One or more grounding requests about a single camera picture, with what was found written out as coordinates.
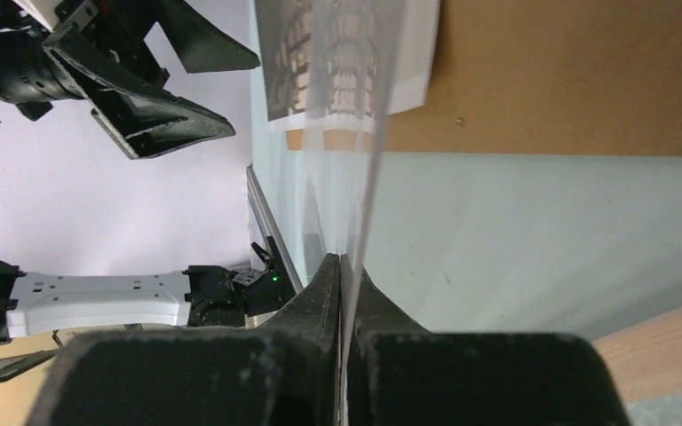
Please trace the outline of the light wooden picture frame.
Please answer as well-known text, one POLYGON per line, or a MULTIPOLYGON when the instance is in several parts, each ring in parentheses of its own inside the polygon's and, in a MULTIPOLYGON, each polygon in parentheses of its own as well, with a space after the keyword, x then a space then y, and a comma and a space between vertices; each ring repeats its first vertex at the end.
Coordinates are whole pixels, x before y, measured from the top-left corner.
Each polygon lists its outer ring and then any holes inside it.
POLYGON ((682 393, 682 307, 593 342, 624 401, 682 393))

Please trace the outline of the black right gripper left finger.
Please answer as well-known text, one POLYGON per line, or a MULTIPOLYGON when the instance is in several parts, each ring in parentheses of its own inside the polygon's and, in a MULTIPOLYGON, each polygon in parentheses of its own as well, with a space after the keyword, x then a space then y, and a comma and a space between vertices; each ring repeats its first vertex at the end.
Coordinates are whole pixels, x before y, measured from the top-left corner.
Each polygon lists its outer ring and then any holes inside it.
POLYGON ((334 425, 341 259, 259 327, 93 332, 62 349, 30 425, 334 425))

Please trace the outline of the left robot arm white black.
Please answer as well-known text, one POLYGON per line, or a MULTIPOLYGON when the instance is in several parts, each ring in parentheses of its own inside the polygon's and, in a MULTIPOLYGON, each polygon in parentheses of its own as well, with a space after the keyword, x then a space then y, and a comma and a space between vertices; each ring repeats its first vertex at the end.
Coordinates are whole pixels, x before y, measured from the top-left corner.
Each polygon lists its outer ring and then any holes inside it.
MULTIPOLYGON (((0 101, 37 121, 61 100, 85 101, 132 160, 235 134, 223 116, 167 91, 168 71, 146 44, 159 26, 190 74, 251 70, 258 55, 185 1, 0 1, 0 101)), ((241 327, 301 289, 257 177, 248 194, 263 240, 260 270, 194 265, 138 276, 25 272, 0 260, 0 347, 78 327, 241 327)), ((0 383, 52 357, 0 358, 0 383)))

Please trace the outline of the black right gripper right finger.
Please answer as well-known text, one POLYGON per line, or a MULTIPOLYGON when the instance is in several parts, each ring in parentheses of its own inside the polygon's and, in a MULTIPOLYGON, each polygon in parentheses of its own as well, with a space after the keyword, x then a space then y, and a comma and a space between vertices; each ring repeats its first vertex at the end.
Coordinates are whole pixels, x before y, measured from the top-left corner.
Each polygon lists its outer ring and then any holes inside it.
POLYGON ((366 272, 343 317, 344 425, 627 425, 593 345, 559 332, 432 332, 366 272))

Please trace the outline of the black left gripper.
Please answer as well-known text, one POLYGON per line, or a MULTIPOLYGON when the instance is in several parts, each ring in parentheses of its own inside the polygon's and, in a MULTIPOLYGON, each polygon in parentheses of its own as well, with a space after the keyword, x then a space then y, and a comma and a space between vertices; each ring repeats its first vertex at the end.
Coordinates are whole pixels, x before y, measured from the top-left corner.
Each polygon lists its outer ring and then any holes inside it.
POLYGON ((49 16, 81 35, 49 36, 20 5, 0 1, 0 100, 36 121, 53 102, 84 97, 95 122, 131 160, 234 136, 225 117, 158 86, 168 73, 144 41, 156 22, 153 7, 152 1, 51 1, 49 16))

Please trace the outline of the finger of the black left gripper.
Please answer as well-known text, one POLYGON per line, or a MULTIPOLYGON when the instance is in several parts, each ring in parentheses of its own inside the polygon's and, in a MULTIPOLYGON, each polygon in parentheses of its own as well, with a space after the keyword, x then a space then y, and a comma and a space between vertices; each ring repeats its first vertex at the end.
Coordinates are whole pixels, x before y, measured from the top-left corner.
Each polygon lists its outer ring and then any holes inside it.
POLYGON ((251 70, 258 55, 215 27, 186 1, 158 1, 157 20, 189 74, 251 70))

